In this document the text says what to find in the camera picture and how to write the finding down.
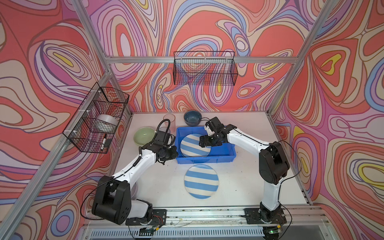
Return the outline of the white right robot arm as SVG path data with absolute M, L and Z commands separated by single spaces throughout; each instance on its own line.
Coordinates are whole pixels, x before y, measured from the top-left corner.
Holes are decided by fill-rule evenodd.
M 259 174 L 264 180 L 264 195 L 259 216 L 263 223 L 272 223 L 282 209 L 280 190 L 290 169 L 283 146 L 279 142 L 258 140 L 234 125 L 225 126 L 217 117 L 209 119 L 204 129 L 207 134 L 200 137 L 200 147 L 218 147 L 230 143 L 259 157 Z

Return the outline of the light green ceramic bowl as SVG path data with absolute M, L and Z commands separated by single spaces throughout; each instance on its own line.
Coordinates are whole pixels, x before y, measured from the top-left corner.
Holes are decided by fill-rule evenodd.
M 155 136 L 155 130 L 151 127 L 143 127 L 138 129 L 134 134 L 134 143 L 142 147 L 149 143 Z

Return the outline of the blue white striped plate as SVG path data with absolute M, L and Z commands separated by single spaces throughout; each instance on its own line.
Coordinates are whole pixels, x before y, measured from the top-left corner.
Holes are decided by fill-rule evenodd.
M 185 136 L 181 143 L 180 149 L 184 157 L 206 157 L 211 152 L 211 147 L 201 147 L 199 145 L 200 134 L 190 134 Z
M 196 199 L 208 199 L 219 188 L 219 176 L 210 166 L 198 164 L 190 167 L 184 177 L 187 192 Z

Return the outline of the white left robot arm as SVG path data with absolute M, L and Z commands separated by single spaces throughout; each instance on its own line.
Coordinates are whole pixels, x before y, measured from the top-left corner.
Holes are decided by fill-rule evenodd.
M 138 155 L 122 170 L 111 177 L 102 177 L 96 188 L 92 214 L 117 225 L 132 220 L 144 224 L 153 218 L 153 205 L 132 199 L 132 187 L 155 163 L 165 164 L 178 156 L 175 137 L 157 131 L 154 138 L 138 148 Z

